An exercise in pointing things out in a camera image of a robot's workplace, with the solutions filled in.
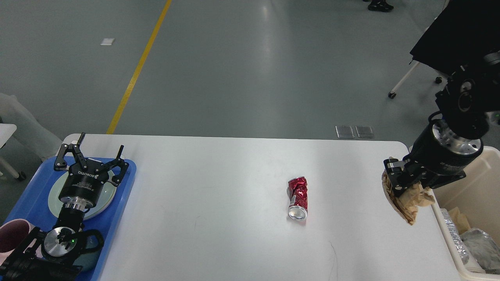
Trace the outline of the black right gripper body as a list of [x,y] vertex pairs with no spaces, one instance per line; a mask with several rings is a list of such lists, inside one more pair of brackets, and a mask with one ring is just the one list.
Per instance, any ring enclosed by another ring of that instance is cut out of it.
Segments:
[[407,159],[443,176],[456,175],[484,150],[481,139],[465,139],[451,130],[446,121],[432,120],[414,142]]

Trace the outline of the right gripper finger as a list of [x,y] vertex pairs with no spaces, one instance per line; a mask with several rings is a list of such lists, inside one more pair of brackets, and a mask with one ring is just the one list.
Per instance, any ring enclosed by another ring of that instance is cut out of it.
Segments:
[[423,177],[424,167],[409,157],[402,160],[388,158],[383,163],[395,197],[400,197]]
[[461,180],[466,177],[465,171],[460,171],[454,175],[439,175],[428,171],[426,175],[422,178],[422,187],[430,188],[432,190],[439,187],[445,186],[447,184],[453,183],[457,180]]

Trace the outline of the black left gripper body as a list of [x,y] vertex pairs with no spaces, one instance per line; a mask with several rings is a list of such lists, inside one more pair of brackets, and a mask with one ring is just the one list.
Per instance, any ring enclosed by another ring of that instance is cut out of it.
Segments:
[[86,169],[78,163],[68,169],[68,177],[58,195],[58,199],[67,203],[70,199],[83,199],[85,208],[94,208],[98,203],[105,181],[109,179],[109,169],[103,162],[86,159]]

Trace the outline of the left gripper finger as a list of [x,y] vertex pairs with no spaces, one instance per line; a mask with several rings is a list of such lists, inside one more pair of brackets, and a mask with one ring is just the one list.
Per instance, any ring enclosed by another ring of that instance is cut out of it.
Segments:
[[[121,158],[121,155],[123,153],[124,145],[121,145],[118,153],[116,155],[116,158],[106,162],[104,164],[100,164],[97,168],[95,168],[95,175],[98,176],[97,180],[99,182],[109,182],[113,186],[119,186],[123,182],[123,178],[125,176],[125,173],[127,172],[127,169],[129,168],[129,163],[126,162],[123,158]],[[119,167],[120,172],[118,174],[115,174],[114,176],[111,177],[111,180],[109,180],[109,174],[108,172],[115,168]]]
[[88,170],[89,166],[87,164],[86,158],[80,150],[80,146],[84,140],[85,135],[86,133],[81,133],[76,144],[61,144],[53,165],[54,171],[62,171],[68,167],[67,162],[64,160],[64,157],[67,153],[71,153],[73,155],[75,163],[80,165],[83,171]]

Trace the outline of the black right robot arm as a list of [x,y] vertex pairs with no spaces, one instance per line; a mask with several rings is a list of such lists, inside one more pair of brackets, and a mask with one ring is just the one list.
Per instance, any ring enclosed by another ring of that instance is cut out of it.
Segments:
[[461,66],[436,93],[439,110],[402,160],[384,160],[389,194],[414,184],[436,189],[466,177],[464,169],[484,149],[482,137],[499,124],[499,52]]

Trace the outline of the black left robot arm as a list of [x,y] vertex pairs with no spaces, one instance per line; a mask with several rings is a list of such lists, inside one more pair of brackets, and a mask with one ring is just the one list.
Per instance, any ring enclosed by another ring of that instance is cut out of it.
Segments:
[[96,281],[127,204],[136,165],[88,158],[62,144],[43,162],[1,226],[2,281]]

